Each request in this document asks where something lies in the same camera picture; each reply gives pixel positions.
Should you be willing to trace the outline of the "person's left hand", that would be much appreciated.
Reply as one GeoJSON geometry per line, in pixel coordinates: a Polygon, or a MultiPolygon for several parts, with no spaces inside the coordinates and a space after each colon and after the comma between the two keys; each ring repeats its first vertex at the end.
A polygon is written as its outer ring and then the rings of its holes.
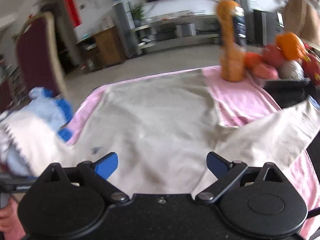
{"type": "Polygon", "coordinates": [[[10,198],[6,207],[1,209],[0,214],[1,232],[9,233],[15,230],[17,221],[17,203],[10,198]]]}

